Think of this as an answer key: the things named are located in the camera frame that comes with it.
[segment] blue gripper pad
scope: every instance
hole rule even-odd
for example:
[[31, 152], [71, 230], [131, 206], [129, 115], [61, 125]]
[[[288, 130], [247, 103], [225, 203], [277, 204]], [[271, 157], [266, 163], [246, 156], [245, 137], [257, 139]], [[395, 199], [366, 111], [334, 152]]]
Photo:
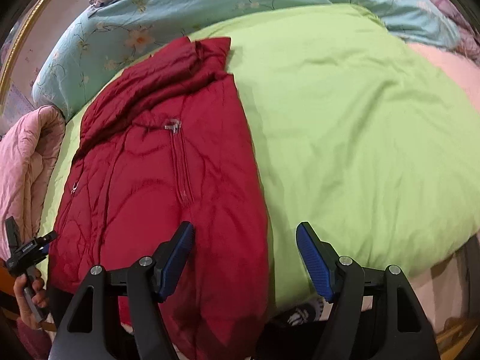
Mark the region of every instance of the blue gripper pad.
[[40, 249], [42, 251], [42, 254], [48, 254], [49, 253], [49, 250], [50, 250], [50, 244], [46, 244], [42, 249]]
[[317, 293], [323, 296], [327, 302], [331, 303], [335, 296], [333, 290], [335, 266], [332, 266], [332, 264], [328, 266], [322, 258], [321, 252], [315, 245], [314, 239], [316, 239], [319, 247], [322, 246], [322, 242], [320, 242], [308, 222], [302, 222], [298, 225], [296, 238], [298, 250], [300, 251], [300, 255], [307, 267]]
[[158, 294], [162, 299], [167, 299], [175, 292], [175, 288], [187, 263], [188, 255], [194, 246], [194, 226], [188, 223], [183, 230], [177, 244], [174, 246], [169, 259], [162, 271], [162, 286]]

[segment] red puffer jacket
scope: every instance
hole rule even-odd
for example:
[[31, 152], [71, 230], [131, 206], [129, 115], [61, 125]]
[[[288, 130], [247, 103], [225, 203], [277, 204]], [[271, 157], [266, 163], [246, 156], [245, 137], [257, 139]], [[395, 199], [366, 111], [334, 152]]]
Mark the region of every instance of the red puffer jacket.
[[228, 38], [176, 40], [97, 97], [49, 252], [51, 284], [73, 293], [95, 264], [130, 266], [192, 222], [192, 255], [161, 306], [190, 360], [251, 355], [266, 316], [266, 207], [229, 50]]

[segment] green blanket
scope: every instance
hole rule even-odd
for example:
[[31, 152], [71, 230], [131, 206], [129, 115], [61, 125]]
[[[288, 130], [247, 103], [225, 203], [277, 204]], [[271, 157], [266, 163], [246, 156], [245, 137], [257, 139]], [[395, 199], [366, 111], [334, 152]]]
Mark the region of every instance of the green blanket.
[[[313, 292], [295, 243], [301, 221], [340, 255], [374, 268], [395, 263], [408, 275], [477, 231], [480, 117], [371, 12], [349, 4], [277, 10], [190, 37], [215, 36], [232, 38], [227, 68], [265, 192], [272, 314]], [[82, 114], [67, 125], [74, 140], [50, 183], [51, 212]], [[45, 218], [51, 228], [54, 215]]]

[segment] pink blanket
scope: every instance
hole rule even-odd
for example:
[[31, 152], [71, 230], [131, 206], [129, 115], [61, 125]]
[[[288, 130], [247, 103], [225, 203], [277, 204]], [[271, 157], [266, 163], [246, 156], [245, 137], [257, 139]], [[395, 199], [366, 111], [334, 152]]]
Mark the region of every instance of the pink blanket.
[[10, 257], [7, 218], [15, 218], [23, 242], [38, 232], [64, 135], [62, 114], [46, 105], [20, 118], [0, 142], [0, 259]]
[[461, 37], [457, 52], [472, 59], [477, 65], [480, 65], [480, 34], [470, 26], [450, 0], [430, 1], [434, 3], [445, 16], [457, 24]]
[[480, 112], [480, 67], [462, 55], [439, 50], [433, 46], [410, 43], [409, 47], [443, 70], [465, 91], [475, 109]]

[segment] zipper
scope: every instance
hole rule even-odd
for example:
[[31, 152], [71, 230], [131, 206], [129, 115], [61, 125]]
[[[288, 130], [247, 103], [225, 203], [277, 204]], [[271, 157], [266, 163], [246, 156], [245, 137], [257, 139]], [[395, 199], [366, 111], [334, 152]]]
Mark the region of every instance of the zipper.
[[78, 181], [73, 185], [73, 188], [70, 191], [71, 195], [73, 195], [75, 193], [75, 191], [77, 190], [77, 187], [78, 187]]
[[185, 153], [185, 139], [183, 137], [182, 122], [179, 119], [168, 119], [164, 125], [170, 131], [172, 146], [173, 171], [177, 184], [177, 196], [181, 205], [186, 207], [194, 201], [188, 173], [187, 156]]

